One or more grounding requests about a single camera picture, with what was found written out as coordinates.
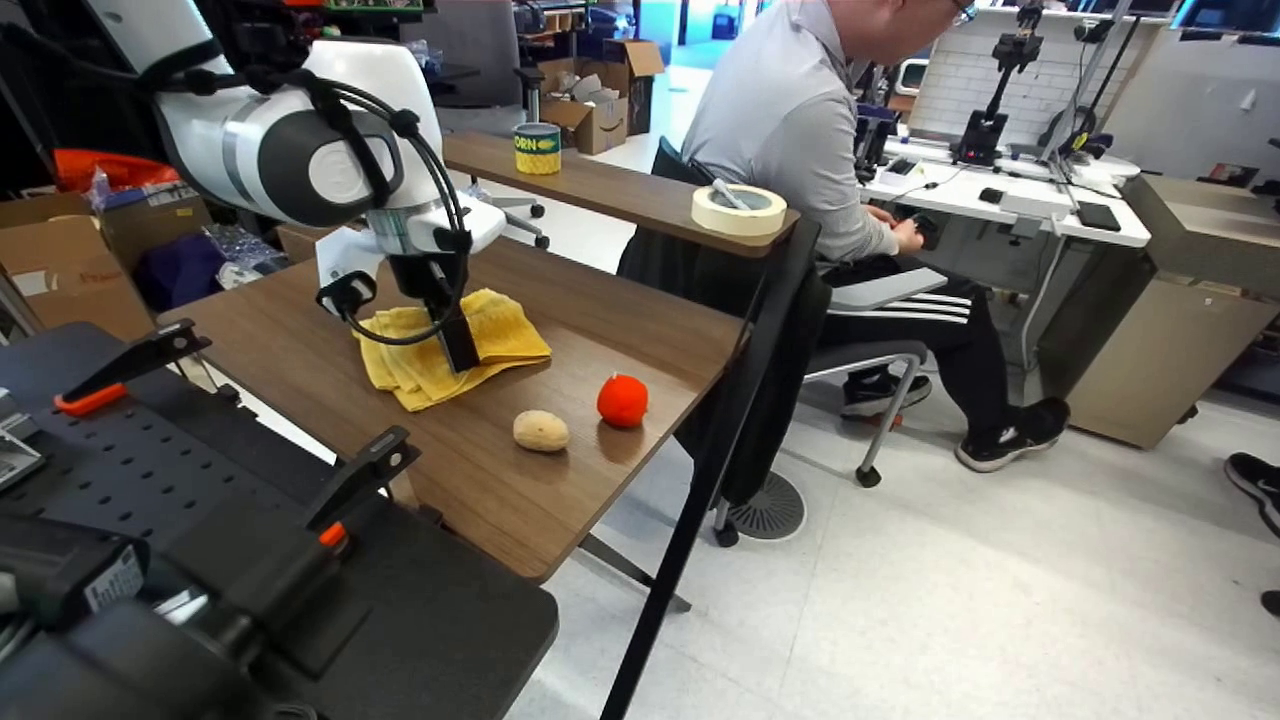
yellow cloth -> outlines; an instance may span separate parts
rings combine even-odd
[[[444,341],[424,343],[376,343],[355,334],[367,384],[394,392],[407,412],[436,410],[480,388],[488,375],[550,360],[550,343],[529,324],[525,310],[510,296],[477,288],[463,296],[463,315],[480,351],[480,363],[452,373]],[[382,310],[363,321],[379,338],[415,338],[428,329],[424,310]]]

chair armrest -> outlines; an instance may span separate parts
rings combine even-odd
[[[945,288],[949,276],[933,273],[933,268],[911,268],[911,273],[895,273],[895,276],[875,276],[875,282],[860,282],[860,286],[842,286],[832,288],[832,303],[829,315],[853,315],[853,311],[869,311],[929,288]]]

red ball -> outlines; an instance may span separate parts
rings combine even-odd
[[[599,384],[595,412],[613,430],[639,430],[649,412],[649,388],[634,375],[607,375]]]

white floor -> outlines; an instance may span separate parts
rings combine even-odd
[[[660,133],[682,133],[703,72],[666,69]],[[649,170],[652,137],[599,162]],[[555,252],[613,268],[627,225],[550,203]],[[1156,451],[1066,433],[998,476],[949,456],[959,412],[937,392],[911,410],[854,488],[864,430],[797,410],[775,469],[807,526],[788,545],[714,548],[682,577],[688,615],[663,623],[630,715],[846,720],[846,715],[1280,715],[1280,548],[1218,480],[1234,450],[1270,451],[1280,412],[1207,395]],[[657,570],[688,459],[663,459],[603,518],[599,535]],[[514,702],[514,720],[599,715],[639,594],[588,555],[548,586],[561,639]]]

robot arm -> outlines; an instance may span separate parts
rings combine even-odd
[[[468,252],[498,236],[438,164],[424,72],[394,45],[300,45],[279,0],[89,0],[157,107],[184,176],[293,225],[367,222],[399,292],[428,303],[456,368],[477,363],[461,292]],[[320,303],[355,334],[372,273],[320,273]]]

